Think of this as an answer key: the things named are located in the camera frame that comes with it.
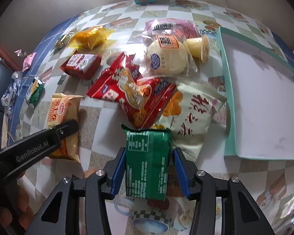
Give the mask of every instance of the barcode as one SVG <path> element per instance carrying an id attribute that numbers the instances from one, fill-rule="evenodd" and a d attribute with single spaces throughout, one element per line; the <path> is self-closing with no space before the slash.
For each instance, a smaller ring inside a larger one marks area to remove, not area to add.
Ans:
<path id="1" fill-rule="evenodd" d="M 154 30 L 171 30 L 173 29 L 172 23 L 162 23 L 154 26 Z"/>

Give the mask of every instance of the metal screw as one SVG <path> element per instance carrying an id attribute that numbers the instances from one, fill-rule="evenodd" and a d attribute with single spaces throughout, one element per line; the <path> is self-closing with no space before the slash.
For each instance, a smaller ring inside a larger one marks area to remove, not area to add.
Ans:
<path id="1" fill-rule="evenodd" d="M 231 180 L 233 183 L 238 183 L 240 181 L 238 177 L 232 177 Z"/>
<path id="2" fill-rule="evenodd" d="M 69 177 L 65 177 L 62 179 L 62 183 L 69 183 L 70 182 L 70 178 Z"/>
<path id="3" fill-rule="evenodd" d="M 206 175 L 206 173 L 200 169 L 200 170 L 196 171 L 196 175 L 199 177 L 203 177 L 204 175 Z"/>
<path id="4" fill-rule="evenodd" d="M 99 176 L 99 177 L 101 177 L 101 176 L 103 176 L 105 174 L 106 174 L 106 172 L 103 169 L 99 169 L 99 170 L 96 171 L 96 175 Z"/>

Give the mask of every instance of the small green package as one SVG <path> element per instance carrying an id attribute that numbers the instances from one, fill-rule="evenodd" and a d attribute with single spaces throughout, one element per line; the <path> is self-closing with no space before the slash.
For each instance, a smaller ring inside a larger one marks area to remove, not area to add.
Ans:
<path id="1" fill-rule="evenodd" d="M 25 95 L 25 101 L 29 107 L 34 108 L 37 105 L 38 100 L 43 93 L 44 86 L 45 83 L 43 81 L 38 77 L 34 77 Z"/>
<path id="2" fill-rule="evenodd" d="M 171 130 L 134 130 L 121 126 L 126 133 L 126 196 L 164 201 Z"/>

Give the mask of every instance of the white wall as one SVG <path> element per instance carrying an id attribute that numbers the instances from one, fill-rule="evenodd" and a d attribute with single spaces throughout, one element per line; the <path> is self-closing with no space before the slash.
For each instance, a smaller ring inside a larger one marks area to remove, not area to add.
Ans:
<path id="1" fill-rule="evenodd" d="M 0 45 L 32 52 L 58 23 L 91 8 L 123 0 L 13 0 L 0 18 Z M 225 0 L 200 0 L 226 7 Z M 228 0 L 229 7 L 264 23 L 294 49 L 294 11 L 286 0 Z"/>

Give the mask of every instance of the checkered tablecloth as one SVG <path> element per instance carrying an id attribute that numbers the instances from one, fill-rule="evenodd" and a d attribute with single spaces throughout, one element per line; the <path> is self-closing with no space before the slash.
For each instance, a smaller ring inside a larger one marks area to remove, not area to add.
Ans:
<path id="1" fill-rule="evenodd" d="M 286 59 L 269 28 L 236 11 L 188 0 L 159 0 L 152 5 L 136 5 L 133 1 L 124 3 L 123 7 L 117 9 L 110 8 L 116 4 L 91 9 L 72 21 L 64 31 L 67 33 L 73 28 L 85 29 L 125 17 L 132 18 L 131 21 L 117 26 L 109 37 L 116 42 L 103 52 L 101 69 L 96 72 L 93 79 L 96 79 L 108 66 L 109 57 L 116 52 L 135 53 L 135 50 L 140 49 L 141 44 L 135 37 L 143 32 L 146 21 L 156 18 L 194 21 L 201 33 L 208 34 L 211 56 L 206 65 L 200 65 L 200 77 L 204 84 L 217 88 L 220 93 L 224 93 L 223 69 L 213 25 L 221 25 L 241 33 L 271 48 Z M 61 53 L 53 54 L 51 47 L 48 47 L 50 51 L 43 61 L 35 64 L 36 70 L 31 68 L 31 71 L 36 72 L 28 73 L 27 79 L 24 80 L 30 82 L 35 75 L 40 76 L 47 72 L 50 78 L 46 82 L 45 92 L 35 109 L 27 108 L 25 102 L 20 109 L 15 109 L 16 112 L 10 123 L 14 123 L 16 130 L 10 132 L 11 138 L 18 140 L 46 128 L 47 113 L 53 93 L 83 95 L 85 99 L 81 101 L 79 111 L 81 164 L 45 158 L 28 169 L 20 182 L 29 192 L 30 205 L 34 211 L 38 210 L 62 177 L 71 175 L 82 177 L 83 171 L 87 169 L 103 168 L 125 144 L 126 135 L 120 123 L 130 125 L 118 103 L 86 96 L 92 81 L 66 76 L 63 83 L 58 85 L 63 75 L 59 67 L 75 49 L 65 48 Z M 22 87 L 25 91 L 28 85 L 24 84 Z M 265 213 L 272 227 L 278 232 L 294 214 L 294 161 L 253 161 L 224 157 L 225 125 L 226 106 L 213 118 L 196 165 L 217 178 L 229 179 L 231 176 L 238 176 Z M 130 218 L 115 210 L 113 203 L 107 202 L 107 211 L 109 219 L 113 220 L 110 222 L 112 234 L 140 234 L 133 228 Z M 183 234 L 175 229 L 170 229 L 167 233 Z"/>

